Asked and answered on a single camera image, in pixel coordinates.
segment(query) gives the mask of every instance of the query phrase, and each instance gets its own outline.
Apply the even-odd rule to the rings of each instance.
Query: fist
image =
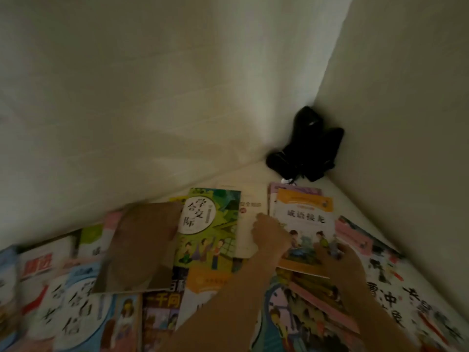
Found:
[[[252,238],[259,250],[270,250],[272,254],[282,255],[292,244],[290,234],[284,230],[277,219],[258,213],[252,229]]]

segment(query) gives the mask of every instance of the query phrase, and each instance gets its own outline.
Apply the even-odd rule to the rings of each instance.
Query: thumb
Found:
[[[313,247],[314,252],[316,252],[317,257],[323,264],[330,265],[333,262],[333,258],[329,255],[327,249],[325,249],[319,243],[313,244]]]

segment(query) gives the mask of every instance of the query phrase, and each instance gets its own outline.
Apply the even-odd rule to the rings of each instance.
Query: tiled wall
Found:
[[[0,0],[0,246],[260,159],[351,0]]]

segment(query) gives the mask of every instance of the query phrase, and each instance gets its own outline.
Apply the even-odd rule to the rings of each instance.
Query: person's right arm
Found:
[[[314,249],[337,286],[345,308],[355,319],[368,351],[418,352],[370,293],[362,263],[353,249],[339,244],[344,253],[339,260],[330,256],[318,243]]]

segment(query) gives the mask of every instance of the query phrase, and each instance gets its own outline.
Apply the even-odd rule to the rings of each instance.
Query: forearm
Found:
[[[247,351],[278,258],[259,250],[173,334],[162,351]]]
[[[349,290],[344,289],[342,300],[345,308],[354,317],[367,350],[381,352],[418,351],[405,333],[373,298],[366,284],[357,284]]]

